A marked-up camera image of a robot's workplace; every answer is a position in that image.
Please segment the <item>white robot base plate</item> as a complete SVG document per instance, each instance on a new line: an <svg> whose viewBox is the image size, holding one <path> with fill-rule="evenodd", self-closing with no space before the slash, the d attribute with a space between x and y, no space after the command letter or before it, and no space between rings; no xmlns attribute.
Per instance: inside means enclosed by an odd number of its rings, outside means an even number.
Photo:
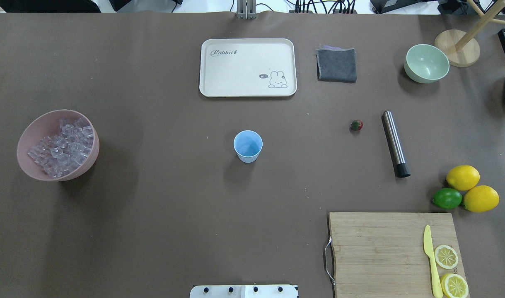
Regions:
<svg viewBox="0 0 505 298"><path fill-rule="evenodd" d="M190 298L298 298L297 285L198 285L192 287Z"/></svg>

